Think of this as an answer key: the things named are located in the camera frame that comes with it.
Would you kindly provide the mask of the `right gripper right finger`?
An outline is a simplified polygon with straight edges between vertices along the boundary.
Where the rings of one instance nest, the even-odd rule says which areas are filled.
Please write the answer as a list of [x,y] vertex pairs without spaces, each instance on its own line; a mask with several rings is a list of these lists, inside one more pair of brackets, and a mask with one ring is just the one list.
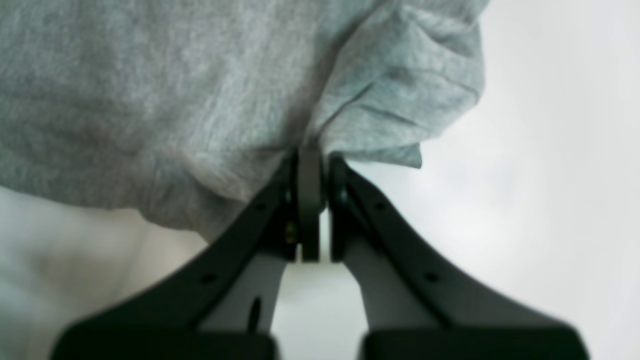
[[359,285],[360,360],[587,360],[568,323],[447,260],[342,155],[329,160],[331,259]]

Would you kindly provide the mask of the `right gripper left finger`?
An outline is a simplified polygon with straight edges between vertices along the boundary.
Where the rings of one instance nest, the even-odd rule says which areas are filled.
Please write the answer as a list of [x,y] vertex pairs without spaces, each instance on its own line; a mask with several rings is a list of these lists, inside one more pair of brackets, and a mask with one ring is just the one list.
[[53,360],[278,360],[288,264],[320,259],[320,151],[300,148],[214,243],[150,289],[64,331]]

